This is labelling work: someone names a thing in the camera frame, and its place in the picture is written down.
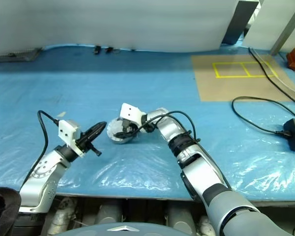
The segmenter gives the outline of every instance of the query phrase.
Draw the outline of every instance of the silver arm segment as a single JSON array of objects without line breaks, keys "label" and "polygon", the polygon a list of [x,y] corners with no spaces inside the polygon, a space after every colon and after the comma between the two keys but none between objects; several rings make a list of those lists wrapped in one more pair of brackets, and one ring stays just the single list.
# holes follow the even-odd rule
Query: silver arm segment
[{"label": "silver arm segment", "polygon": [[57,185],[71,164],[53,150],[44,156],[20,190],[20,212],[46,213],[54,200]]},{"label": "silver arm segment", "polygon": [[[129,109],[135,111],[135,114],[128,113]],[[139,127],[146,121],[166,113],[166,109],[158,109],[146,114],[136,107],[123,104],[120,117],[114,120],[118,121],[116,126],[122,125],[123,128],[108,129],[108,136],[114,140],[113,130],[126,130],[125,125],[131,123]],[[159,120],[160,118],[157,118],[151,123],[157,126],[176,157],[177,163],[182,169],[182,180],[190,196],[194,200],[204,203],[216,235],[290,236],[267,216],[260,213],[242,195],[226,186],[219,168],[209,154],[190,136],[189,132],[170,117]],[[124,143],[124,140],[119,138],[117,142]]]}]

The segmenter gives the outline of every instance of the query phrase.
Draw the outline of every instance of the table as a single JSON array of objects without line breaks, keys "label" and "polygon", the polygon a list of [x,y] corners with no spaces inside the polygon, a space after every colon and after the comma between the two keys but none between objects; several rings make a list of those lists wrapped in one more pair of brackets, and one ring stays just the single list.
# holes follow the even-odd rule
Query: table
[{"label": "table", "polygon": [[[229,102],[202,102],[191,55],[248,54],[246,48],[193,54],[121,51],[95,56],[90,47],[58,47],[32,62],[0,63],[0,186],[19,189],[43,148],[36,112],[78,122],[86,130],[118,116],[123,102],[152,111],[182,110],[193,119],[202,146],[232,187],[252,201],[295,202],[295,152],[287,141],[248,126]],[[286,67],[284,55],[275,57]],[[285,69],[295,82],[295,72]],[[295,104],[286,102],[295,110]],[[259,124],[280,128],[292,116],[265,102],[238,109]],[[189,127],[183,117],[181,121]],[[45,120],[49,149],[62,144]],[[116,145],[104,131],[100,157],[78,158],[59,182],[58,194],[190,200],[174,156],[158,132]]]}]

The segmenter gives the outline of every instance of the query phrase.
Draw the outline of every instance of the cardboard sheet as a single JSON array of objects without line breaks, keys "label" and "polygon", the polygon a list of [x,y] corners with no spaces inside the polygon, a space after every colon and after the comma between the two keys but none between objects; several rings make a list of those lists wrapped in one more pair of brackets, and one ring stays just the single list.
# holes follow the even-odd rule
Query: cardboard sheet
[{"label": "cardboard sheet", "polygon": [[[295,12],[295,0],[265,0],[243,46],[270,50]],[[295,29],[281,51],[295,48]]]},{"label": "cardboard sheet", "polygon": [[[261,55],[261,57],[283,82],[295,89],[294,83],[273,57],[270,55]],[[202,101],[231,101],[237,96],[289,101],[265,77],[259,64],[250,55],[192,56],[192,63]],[[271,70],[267,69],[267,73],[283,90],[293,94],[274,77]]]},{"label": "cardboard sheet", "polygon": [[0,0],[0,54],[70,43],[161,52],[214,50],[237,2]]}]

